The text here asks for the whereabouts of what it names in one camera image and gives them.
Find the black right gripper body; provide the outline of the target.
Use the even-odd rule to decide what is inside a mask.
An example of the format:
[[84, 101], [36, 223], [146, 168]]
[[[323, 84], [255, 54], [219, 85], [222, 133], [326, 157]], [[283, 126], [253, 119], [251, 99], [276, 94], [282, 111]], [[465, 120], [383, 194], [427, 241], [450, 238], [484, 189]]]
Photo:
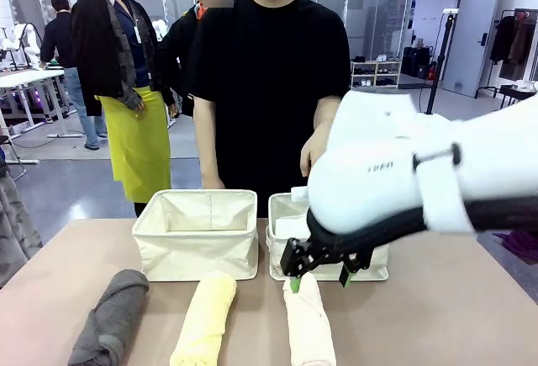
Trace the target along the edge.
[[341, 257], [346, 254], [369, 252], [426, 230], [422, 209], [405, 210], [343, 235], [325, 229], [314, 217], [312, 210], [308, 210], [306, 221], [310, 230], [309, 241], [313, 257], [324, 253]]

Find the cream towel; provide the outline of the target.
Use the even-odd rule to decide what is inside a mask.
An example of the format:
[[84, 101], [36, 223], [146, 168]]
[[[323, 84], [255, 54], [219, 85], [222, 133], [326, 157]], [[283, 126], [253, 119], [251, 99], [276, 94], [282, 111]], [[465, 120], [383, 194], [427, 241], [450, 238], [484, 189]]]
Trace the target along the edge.
[[306, 273], [297, 293], [289, 278], [282, 287], [292, 366], [336, 366], [330, 322], [316, 278]]

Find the grey towel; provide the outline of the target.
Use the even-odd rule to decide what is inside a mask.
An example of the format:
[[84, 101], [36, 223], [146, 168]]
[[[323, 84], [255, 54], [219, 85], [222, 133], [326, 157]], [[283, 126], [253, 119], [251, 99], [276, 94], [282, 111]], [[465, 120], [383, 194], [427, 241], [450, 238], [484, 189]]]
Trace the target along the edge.
[[68, 366], [120, 366], [134, 339], [149, 289], [146, 276], [139, 271], [116, 273], [89, 311]]

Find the person's left hand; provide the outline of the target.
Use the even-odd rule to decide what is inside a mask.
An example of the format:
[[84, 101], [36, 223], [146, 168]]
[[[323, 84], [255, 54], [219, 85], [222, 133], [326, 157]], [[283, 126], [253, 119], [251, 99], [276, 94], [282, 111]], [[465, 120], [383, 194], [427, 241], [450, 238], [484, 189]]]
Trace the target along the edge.
[[307, 177], [310, 174], [314, 164], [324, 154], [330, 134], [330, 128], [330, 123], [320, 124], [304, 144], [300, 155], [300, 170], [303, 177]]

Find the white fabric basket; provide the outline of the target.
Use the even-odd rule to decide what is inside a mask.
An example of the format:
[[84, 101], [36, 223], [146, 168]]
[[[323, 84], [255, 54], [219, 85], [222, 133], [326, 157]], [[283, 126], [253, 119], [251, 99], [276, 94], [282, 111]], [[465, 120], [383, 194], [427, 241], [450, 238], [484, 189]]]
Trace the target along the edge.
[[132, 227], [141, 272], [151, 282], [192, 282], [219, 270], [257, 275], [257, 195], [240, 189], [168, 189]]
[[[273, 194], [268, 200], [268, 226], [266, 227], [266, 245], [269, 251], [269, 274], [277, 280], [283, 281], [280, 260], [287, 240], [274, 235], [276, 219], [288, 216], [306, 216], [307, 201], [293, 201], [291, 194]], [[353, 282], [384, 281], [388, 279], [388, 245], [378, 247], [372, 254], [371, 265], [368, 270], [359, 271], [351, 279]]]

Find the yellow rolled towel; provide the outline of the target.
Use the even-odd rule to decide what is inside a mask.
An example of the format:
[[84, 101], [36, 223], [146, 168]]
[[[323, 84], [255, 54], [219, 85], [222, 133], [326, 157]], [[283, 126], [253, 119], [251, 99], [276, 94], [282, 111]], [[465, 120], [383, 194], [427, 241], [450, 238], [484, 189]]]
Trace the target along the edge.
[[218, 366], [236, 290], [235, 279], [225, 272], [212, 271], [201, 278], [171, 353], [170, 366]]

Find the wooden shoe rack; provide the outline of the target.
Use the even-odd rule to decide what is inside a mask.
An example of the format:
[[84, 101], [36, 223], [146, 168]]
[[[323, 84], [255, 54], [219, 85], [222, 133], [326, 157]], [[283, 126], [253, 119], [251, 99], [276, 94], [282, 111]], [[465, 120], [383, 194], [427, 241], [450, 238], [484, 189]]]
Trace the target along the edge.
[[351, 86], [353, 88], [398, 88], [402, 62], [351, 61]]

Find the purple cloth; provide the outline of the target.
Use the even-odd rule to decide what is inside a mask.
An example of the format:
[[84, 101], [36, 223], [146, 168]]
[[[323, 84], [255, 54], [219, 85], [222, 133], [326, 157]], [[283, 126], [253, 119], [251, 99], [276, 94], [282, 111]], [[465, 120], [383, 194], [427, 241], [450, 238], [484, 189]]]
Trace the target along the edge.
[[538, 263], [538, 231], [494, 233], [501, 245], [526, 263]]

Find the person in black t-shirt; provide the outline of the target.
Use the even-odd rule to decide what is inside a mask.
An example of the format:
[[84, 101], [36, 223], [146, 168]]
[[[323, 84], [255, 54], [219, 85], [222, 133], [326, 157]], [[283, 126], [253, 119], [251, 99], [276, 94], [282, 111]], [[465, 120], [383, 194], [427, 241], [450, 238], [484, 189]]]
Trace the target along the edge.
[[225, 189], [257, 195], [303, 186], [301, 150], [314, 133], [321, 98], [350, 88], [345, 26], [312, 0], [204, 0], [187, 90], [214, 103], [215, 150]]

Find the black suitcase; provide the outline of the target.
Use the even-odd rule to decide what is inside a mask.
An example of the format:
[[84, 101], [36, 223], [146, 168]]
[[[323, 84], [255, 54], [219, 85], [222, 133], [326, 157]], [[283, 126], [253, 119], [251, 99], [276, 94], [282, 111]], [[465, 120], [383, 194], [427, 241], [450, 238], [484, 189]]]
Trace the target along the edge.
[[425, 78], [433, 54], [432, 46], [405, 47], [403, 49], [401, 73], [411, 77]]

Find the person with yellow apron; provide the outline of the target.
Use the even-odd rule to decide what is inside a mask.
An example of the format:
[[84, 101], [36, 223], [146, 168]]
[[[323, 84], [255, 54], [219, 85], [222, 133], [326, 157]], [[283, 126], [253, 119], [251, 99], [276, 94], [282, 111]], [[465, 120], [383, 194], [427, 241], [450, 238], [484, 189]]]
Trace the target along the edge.
[[135, 0], [77, 0], [71, 33], [87, 114], [104, 117], [113, 178], [140, 215], [171, 187], [167, 118], [177, 113], [150, 16]]

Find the black utility cart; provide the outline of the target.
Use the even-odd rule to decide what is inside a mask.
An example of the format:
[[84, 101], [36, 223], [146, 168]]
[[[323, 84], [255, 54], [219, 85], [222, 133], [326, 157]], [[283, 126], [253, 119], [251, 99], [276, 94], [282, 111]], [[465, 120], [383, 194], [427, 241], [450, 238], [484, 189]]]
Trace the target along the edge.
[[538, 82], [523, 82], [520, 85], [502, 85], [498, 91], [502, 96], [500, 108], [511, 106], [535, 96], [538, 93]]

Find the bald person in black jacket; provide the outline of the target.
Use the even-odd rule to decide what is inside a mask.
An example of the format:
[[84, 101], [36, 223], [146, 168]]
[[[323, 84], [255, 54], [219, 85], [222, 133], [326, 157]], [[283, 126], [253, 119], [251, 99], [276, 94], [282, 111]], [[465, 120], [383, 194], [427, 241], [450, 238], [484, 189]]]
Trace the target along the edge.
[[199, 22], [206, 8], [202, 0], [196, 2], [173, 23], [160, 42], [156, 61], [165, 84], [181, 99], [181, 113], [192, 117], [194, 101], [185, 89], [189, 56]]

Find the grey blanket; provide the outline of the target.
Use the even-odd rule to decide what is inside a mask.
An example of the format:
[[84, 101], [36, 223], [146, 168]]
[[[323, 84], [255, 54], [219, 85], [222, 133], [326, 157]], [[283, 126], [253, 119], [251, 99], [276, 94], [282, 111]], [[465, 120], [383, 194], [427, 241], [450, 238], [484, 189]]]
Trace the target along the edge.
[[0, 289], [43, 247], [18, 189], [0, 177]]

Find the white workshop desk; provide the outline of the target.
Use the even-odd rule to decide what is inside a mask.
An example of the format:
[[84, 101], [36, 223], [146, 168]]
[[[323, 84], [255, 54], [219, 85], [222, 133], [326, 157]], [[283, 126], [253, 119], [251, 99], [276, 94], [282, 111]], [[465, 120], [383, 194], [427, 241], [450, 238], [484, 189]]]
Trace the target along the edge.
[[54, 118], [60, 126], [49, 139], [82, 138], [80, 131], [68, 130], [64, 115], [69, 117], [76, 111], [70, 107], [70, 99], [62, 83], [64, 71], [22, 70], [0, 73], [0, 99], [8, 101], [9, 119], [26, 119], [28, 126], [14, 137], [52, 123]]

